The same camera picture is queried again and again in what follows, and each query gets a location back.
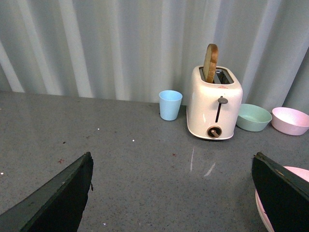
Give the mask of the left gripper black camera right finger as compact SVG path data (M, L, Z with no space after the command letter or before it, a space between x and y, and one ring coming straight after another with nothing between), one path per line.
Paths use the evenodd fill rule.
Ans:
M309 183L258 152L252 178L266 215L276 232L309 230Z

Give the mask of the left gripper black camera left finger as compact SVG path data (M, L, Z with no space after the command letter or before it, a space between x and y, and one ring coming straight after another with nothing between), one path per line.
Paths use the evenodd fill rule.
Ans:
M2 232L76 232L92 187L94 161L86 152L0 216Z

